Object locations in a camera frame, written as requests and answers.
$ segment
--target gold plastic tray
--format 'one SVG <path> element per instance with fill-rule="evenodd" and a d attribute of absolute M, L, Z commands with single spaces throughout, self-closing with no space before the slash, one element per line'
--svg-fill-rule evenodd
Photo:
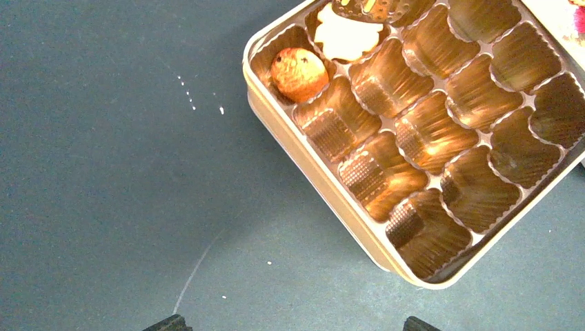
<path fill-rule="evenodd" d="M 251 38 L 244 76 L 256 115 L 371 259 L 441 289 L 585 157 L 584 73 L 520 1 L 410 2 L 346 63 L 313 41 L 328 1 L 305 1 Z M 271 82 L 286 47 L 328 69 L 306 103 Z"/>

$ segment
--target dark table surface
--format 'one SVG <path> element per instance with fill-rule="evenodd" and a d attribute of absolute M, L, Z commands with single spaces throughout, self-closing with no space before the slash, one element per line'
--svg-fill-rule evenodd
<path fill-rule="evenodd" d="M 368 259 L 246 99 L 246 42 L 295 5 L 1 5 L 0 329 L 142 330 L 191 275 L 196 330 L 585 325 L 582 167 L 447 290 Z"/>

